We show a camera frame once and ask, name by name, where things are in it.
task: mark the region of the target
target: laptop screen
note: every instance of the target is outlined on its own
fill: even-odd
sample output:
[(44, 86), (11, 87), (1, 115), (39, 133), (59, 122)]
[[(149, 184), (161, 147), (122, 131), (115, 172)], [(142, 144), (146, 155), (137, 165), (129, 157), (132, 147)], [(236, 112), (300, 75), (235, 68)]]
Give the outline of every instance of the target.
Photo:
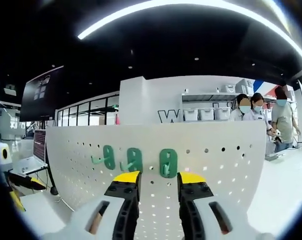
[(33, 140), (33, 155), (46, 162), (46, 131), (35, 130)]

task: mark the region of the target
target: green hook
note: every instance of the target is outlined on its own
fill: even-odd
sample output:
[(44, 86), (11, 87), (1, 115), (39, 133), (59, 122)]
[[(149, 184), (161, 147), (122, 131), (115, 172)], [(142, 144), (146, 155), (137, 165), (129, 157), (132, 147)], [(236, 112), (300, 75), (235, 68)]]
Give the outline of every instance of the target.
[(125, 172), (125, 171), (127, 171), (129, 168), (131, 168), (134, 164), (136, 164), (136, 161), (132, 161), (132, 162), (130, 162), (130, 163), (129, 163), (128, 165), (126, 165), (126, 166), (123, 166), (123, 163), (120, 162), (120, 169), (121, 169), (122, 172)]
[(108, 159), (109, 159), (108, 157), (97, 159), (96, 157), (91, 156), (91, 161), (92, 161), (92, 163), (93, 163), (94, 165), (103, 163), (104, 161), (106, 161), (106, 160), (108, 160)]
[(170, 162), (168, 164), (163, 164), (163, 174), (167, 177), (170, 174)]

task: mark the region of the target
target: laptop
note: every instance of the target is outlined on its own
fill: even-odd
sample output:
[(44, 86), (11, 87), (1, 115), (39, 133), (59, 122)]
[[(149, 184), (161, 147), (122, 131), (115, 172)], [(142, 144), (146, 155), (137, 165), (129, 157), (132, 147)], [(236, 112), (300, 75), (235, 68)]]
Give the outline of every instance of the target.
[(13, 163), (10, 172), (19, 175), (29, 175), (46, 169), (46, 130), (35, 130), (33, 139), (33, 155)]

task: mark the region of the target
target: white pegboard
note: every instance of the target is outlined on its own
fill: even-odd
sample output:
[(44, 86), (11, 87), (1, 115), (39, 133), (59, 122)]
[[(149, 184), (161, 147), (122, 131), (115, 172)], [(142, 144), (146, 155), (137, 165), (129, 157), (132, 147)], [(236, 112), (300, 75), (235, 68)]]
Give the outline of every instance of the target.
[[(174, 149), (178, 172), (206, 178), (215, 195), (247, 210), (256, 192), (266, 149), (263, 121), (174, 123), (159, 125), (103, 125), (47, 129), (47, 153), (60, 196), (77, 209), (103, 195), (127, 163), (127, 149), (142, 152), (140, 215), (136, 239), (183, 237), (179, 218), (177, 178), (159, 174), (162, 149)], [(103, 146), (114, 150), (116, 168), (94, 165), (91, 155), (103, 158)]]

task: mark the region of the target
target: person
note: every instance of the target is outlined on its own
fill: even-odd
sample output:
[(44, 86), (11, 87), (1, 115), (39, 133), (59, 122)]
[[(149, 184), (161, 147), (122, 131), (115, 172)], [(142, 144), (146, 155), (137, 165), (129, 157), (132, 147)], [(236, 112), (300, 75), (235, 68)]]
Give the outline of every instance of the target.
[(251, 109), (249, 112), (244, 114), (243, 121), (252, 121), (252, 120), (265, 121), (266, 136), (267, 136), (267, 143), (268, 143), (270, 141), (270, 137), (275, 136), (276, 131), (269, 124), (266, 115), (264, 113), (262, 113), (262, 107), (263, 107), (263, 104), (265, 103), (265, 99), (263, 98), (263, 96), (260, 93), (256, 92), (251, 97), (250, 103), (251, 103)]
[(278, 86), (275, 89), (276, 104), (272, 108), (272, 127), (280, 131), (280, 138), (282, 142), (277, 142), (274, 152), (280, 152), (291, 148), (293, 144), (293, 128), (298, 134), (301, 134), (296, 120), (294, 118), (293, 110), (288, 102), (286, 92), (283, 87)]
[(229, 121), (242, 121), (243, 116), (250, 110), (250, 106), (245, 103), (246, 101), (250, 102), (248, 96), (244, 93), (236, 97), (238, 107), (230, 113)]

